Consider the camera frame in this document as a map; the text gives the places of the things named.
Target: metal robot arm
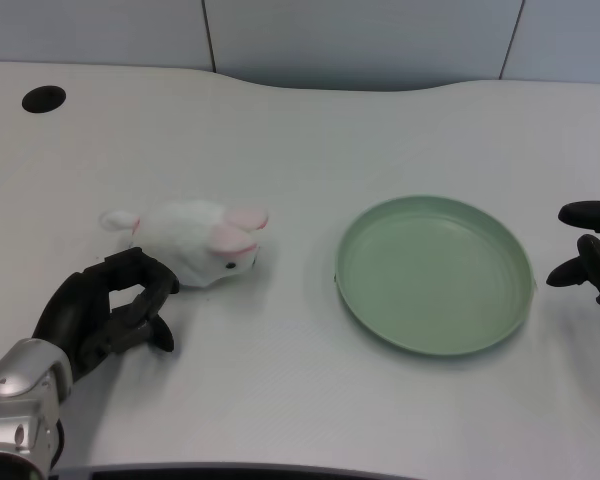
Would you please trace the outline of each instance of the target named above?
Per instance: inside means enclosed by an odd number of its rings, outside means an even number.
[[[145,290],[132,303],[110,310],[110,292],[138,284]],[[139,248],[107,257],[60,286],[33,338],[0,360],[0,479],[47,478],[64,444],[60,404],[73,382],[110,353],[145,342],[173,351],[158,311],[178,290],[175,275]]]

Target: pink ear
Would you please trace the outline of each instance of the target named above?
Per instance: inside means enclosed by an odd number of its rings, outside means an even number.
[[[264,208],[229,208],[224,213],[224,219],[231,225],[251,232],[266,227],[269,214]]]
[[[238,255],[256,248],[256,242],[244,230],[227,224],[211,228],[209,249],[214,253]]]

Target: gray wall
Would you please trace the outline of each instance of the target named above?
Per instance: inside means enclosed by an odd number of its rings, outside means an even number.
[[[0,60],[211,70],[201,0],[0,0]]]
[[[219,73],[303,88],[501,72],[600,83],[600,0],[0,0],[0,60],[213,70],[214,59]]]
[[[401,90],[498,78],[519,0],[206,0],[217,71]]]
[[[600,83],[600,0],[527,0],[503,78]]]

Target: white plush rabbit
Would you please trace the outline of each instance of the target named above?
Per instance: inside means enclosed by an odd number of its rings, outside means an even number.
[[[132,230],[130,247],[140,247],[166,265],[182,285],[206,287],[251,269],[258,244],[250,232],[264,228],[267,219],[263,209],[187,200],[143,215],[106,212],[100,224],[105,230]]]

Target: white table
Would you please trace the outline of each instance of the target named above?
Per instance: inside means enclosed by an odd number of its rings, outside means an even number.
[[[59,85],[33,115],[22,96]],[[334,250],[381,200],[439,194],[495,215],[537,295],[510,341],[434,360],[343,310]],[[172,297],[177,351],[111,358],[64,405],[61,467],[316,465],[430,480],[600,479],[600,307],[548,273],[600,199],[600,85],[471,82],[285,90],[190,70],[0,63],[0,357],[55,289],[119,248],[112,207],[203,196],[270,207],[257,268]],[[119,301],[126,297],[118,296]]]

